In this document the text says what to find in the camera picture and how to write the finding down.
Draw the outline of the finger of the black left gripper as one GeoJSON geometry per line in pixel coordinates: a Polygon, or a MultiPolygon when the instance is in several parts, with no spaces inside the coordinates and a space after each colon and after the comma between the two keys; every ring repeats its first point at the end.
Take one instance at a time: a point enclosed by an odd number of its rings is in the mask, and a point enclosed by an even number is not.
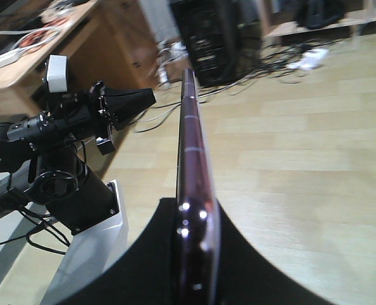
{"type": "Polygon", "coordinates": [[[104,88],[101,90],[101,97],[104,109],[116,130],[122,130],[138,114],[156,103],[151,88],[137,90],[104,88]]]}

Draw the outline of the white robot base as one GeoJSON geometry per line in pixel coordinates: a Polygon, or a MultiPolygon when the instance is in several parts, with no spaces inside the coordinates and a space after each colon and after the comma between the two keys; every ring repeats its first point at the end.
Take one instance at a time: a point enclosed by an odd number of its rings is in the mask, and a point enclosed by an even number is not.
{"type": "Polygon", "coordinates": [[[58,304],[103,275],[128,248],[129,225],[123,190],[109,182],[118,211],[108,219],[75,235],[41,304],[58,304]]]}

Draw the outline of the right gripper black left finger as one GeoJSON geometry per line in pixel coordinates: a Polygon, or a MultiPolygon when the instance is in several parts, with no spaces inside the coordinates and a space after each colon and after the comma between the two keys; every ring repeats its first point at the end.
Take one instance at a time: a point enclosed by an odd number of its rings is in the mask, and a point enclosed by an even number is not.
{"type": "Polygon", "coordinates": [[[162,198],[141,235],[103,275],[60,304],[175,304],[172,242],[175,198],[162,198]]]}

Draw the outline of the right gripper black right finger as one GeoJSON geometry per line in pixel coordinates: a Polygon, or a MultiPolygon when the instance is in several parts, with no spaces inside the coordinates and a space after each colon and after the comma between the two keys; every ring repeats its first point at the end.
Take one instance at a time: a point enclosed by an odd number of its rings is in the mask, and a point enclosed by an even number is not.
{"type": "Polygon", "coordinates": [[[331,304],[253,248],[219,202],[214,304],[331,304]]]}

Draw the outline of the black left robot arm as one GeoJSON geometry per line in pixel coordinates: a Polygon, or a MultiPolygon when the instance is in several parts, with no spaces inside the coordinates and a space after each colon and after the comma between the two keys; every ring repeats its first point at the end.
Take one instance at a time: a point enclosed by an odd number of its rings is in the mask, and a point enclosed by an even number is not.
{"type": "Polygon", "coordinates": [[[49,108],[16,123],[0,123],[0,219],[20,212],[68,247],[43,304],[61,304],[103,275],[127,246],[128,224],[116,181],[103,182],[79,156],[94,138],[101,154],[115,150],[120,131],[156,99],[150,88],[116,90],[103,82],[77,94],[51,93],[49,108]]]}

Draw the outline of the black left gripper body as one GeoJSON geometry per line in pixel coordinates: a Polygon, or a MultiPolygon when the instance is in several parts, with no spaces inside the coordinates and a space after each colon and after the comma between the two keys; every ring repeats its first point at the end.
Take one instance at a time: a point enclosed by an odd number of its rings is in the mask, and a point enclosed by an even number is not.
{"type": "Polygon", "coordinates": [[[62,104],[64,123],[60,134],[66,144],[94,137],[102,155],[115,151],[109,112],[104,106],[104,89],[104,83],[99,81],[62,104]]]}

